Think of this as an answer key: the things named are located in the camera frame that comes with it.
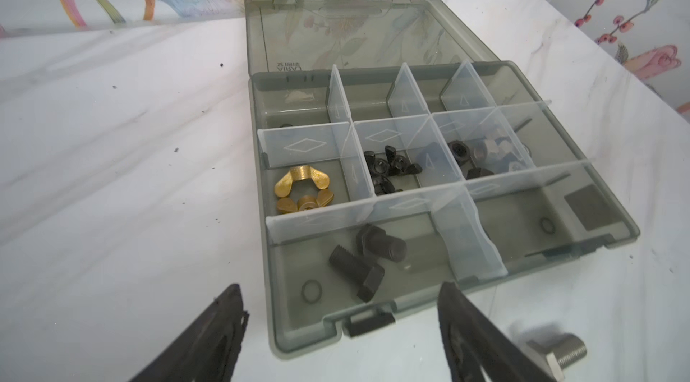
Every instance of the compartment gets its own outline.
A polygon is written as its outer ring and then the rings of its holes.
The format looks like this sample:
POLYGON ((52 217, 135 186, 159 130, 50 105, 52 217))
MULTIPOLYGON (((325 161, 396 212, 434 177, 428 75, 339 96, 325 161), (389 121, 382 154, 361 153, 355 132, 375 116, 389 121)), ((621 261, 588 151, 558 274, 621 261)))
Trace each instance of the compartment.
POLYGON ((556 165, 585 158, 546 102, 506 105, 498 110, 508 120, 534 165, 556 165))
POLYGON ((477 284, 506 274, 467 190, 458 184, 272 218, 267 227, 270 243, 287 239, 268 251, 273 340, 283 353, 334 339, 338 323, 372 309, 398 314, 430 303, 443 281, 477 284), (367 223, 405 240, 407 256, 399 263, 377 259, 384 278, 373 300, 365 303, 356 296, 357 286, 328 258, 337 245, 357 254, 355 238, 367 223), (315 303, 302 297, 308 281, 321 287, 315 303))
POLYGON ((470 62, 463 62, 441 94, 446 111, 495 107, 496 103, 470 62))
POLYGON ((406 63, 400 68, 344 70, 341 77, 353 120, 428 114, 406 63))
POLYGON ((338 123, 350 120, 338 69, 252 76, 257 128, 338 123))
POLYGON ((444 148, 445 142, 431 116, 356 122, 355 130, 364 151, 383 158, 386 145, 422 167, 419 174, 389 177, 396 189, 410 190, 462 180, 460 168, 444 148))
POLYGON ((473 62, 472 66, 497 105, 542 100, 513 62, 473 62))
MULTIPOLYGON (((259 129, 257 135, 263 212, 267 216, 279 214, 275 184, 291 167, 300 165, 310 165, 328 175, 328 188, 334 195, 331 205, 374 196, 362 149, 350 123, 259 129)), ((289 197, 297 202, 306 195, 316 197, 318 191, 312 180, 295 181, 289 197)))
POLYGON ((469 155, 469 160, 461 166, 465 177, 474 167, 495 174, 534 168, 522 143, 496 108, 441 112, 433 114, 433 119, 446 143, 464 144, 464 152, 459 154, 469 155))
POLYGON ((588 161, 468 180, 466 186, 511 274, 639 234, 588 161))

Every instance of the white marble surface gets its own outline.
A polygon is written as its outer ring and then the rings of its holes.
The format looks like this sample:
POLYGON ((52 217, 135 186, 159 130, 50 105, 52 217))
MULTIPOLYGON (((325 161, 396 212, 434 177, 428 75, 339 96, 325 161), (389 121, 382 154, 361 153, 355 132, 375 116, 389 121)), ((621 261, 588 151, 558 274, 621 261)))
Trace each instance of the white marble surface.
MULTIPOLYGON (((545 1, 448 4, 642 230, 470 298, 516 341, 581 336, 566 380, 686 380, 690 125, 545 1)), ((271 354, 245 51, 239 19, 0 41, 0 381, 125 381, 229 283, 251 313, 234 381, 449 379, 436 309, 271 354)))

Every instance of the washer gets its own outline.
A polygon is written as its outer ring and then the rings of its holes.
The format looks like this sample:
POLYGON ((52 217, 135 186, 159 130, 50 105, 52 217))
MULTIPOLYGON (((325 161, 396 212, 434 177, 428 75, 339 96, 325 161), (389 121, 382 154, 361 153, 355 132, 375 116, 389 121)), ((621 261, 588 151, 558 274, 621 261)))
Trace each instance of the washer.
POLYGON ((318 303, 322 294, 323 288, 321 288, 321 283, 314 279, 309 279, 302 285, 302 299, 305 303, 318 303))

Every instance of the silver bolt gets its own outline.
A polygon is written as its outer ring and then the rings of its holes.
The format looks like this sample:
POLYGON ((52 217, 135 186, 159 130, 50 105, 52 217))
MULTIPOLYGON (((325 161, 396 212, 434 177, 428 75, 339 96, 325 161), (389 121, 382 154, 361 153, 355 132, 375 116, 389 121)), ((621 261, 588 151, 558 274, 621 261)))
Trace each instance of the silver bolt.
POLYGON ((576 335, 566 334, 546 345, 530 340, 522 352, 549 376, 562 382, 565 380, 563 369, 583 359, 587 355, 587 347, 576 335))

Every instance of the brass wing nut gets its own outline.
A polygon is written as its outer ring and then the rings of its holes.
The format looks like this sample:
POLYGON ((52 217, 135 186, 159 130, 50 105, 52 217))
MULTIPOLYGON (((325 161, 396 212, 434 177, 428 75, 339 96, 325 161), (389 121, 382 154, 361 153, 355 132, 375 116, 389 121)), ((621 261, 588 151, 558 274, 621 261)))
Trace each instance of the brass wing nut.
POLYGON ((280 198, 275 204, 280 214, 288 214, 311 210, 313 208, 325 207, 333 201, 333 192, 330 189, 319 190, 316 198, 311 195, 301 197, 297 203, 290 198, 280 198))
POLYGON ((331 180, 323 172, 309 165, 301 165, 290 168, 288 173, 278 183, 275 183, 273 191, 278 198, 285 198, 290 194, 293 182, 306 179, 311 179, 319 189, 325 189, 331 184, 331 180))

